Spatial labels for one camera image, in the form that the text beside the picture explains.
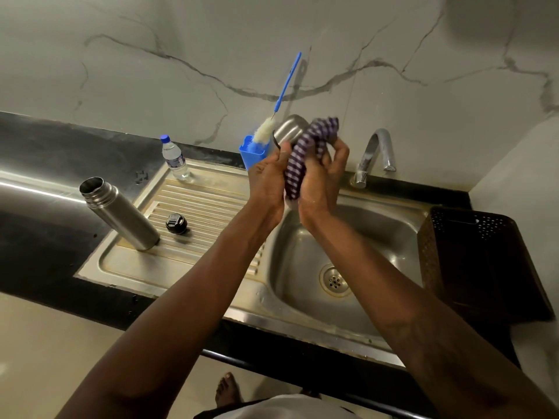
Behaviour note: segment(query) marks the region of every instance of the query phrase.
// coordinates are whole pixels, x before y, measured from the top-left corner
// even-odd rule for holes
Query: blue brush handle
[[[289,85],[289,81],[291,80],[291,77],[293,76],[295,69],[297,69],[297,64],[299,63],[299,60],[301,60],[301,52],[297,54],[297,57],[295,57],[295,62],[293,63],[293,66],[291,66],[291,70],[289,71],[289,76],[287,77],[287,81],[285,81],[285,85],[283,85],[283,90],[281,91],[281,94],[279,95],[279,98],[276,101],[276,106],[274,107],[274,113],[277,113],[278,110],[280,109],[281,101],[283,99],[283,94],[285,94],[285,90]]]

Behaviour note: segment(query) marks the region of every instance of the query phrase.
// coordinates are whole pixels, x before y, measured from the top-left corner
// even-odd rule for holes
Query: beige floor tile
[[[0,418],[52,419],[91,367],[122,334],[58,310],[0,293]],[[219,379],[232,372],[245,401],[300,388],[201,356],[169,413],[185,419],[215,408]],[[323,396],[363,419],[387,415]]]

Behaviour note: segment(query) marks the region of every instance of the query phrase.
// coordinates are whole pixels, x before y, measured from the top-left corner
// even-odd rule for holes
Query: blue brush holder
[[[245,163],[245,168],[248,170],[252,165],[264,160],[268,155],[268,146],[270,142],[266,144],[257,144],[252,142],[253,135],[247,135],[243,141],[241,147],[239,147],[239,152],[243,158],[243,163]]]

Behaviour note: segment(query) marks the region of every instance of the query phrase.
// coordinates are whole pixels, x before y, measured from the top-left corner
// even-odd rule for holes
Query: black bottle cap
[[[187,225],[188,222],[186,221],[186,219],[178,213],[170,214],[167,218],[167,221],[165,222],[167,230],[171,233],[176,233],[177,235],[185,233]]]

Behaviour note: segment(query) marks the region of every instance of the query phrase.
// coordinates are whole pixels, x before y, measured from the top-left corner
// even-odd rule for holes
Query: dish cloth
[[[316,158],[320,161],[326,152],[326,143],[332,144],[338,137],[338,128],[339,120],[337,117],[314,119],[297,140],[287,161],[287,169],[284,172],[287,200],[295,201],[299,199],[301,183],[307,170],[305,157],[309,146],[315,146]]]

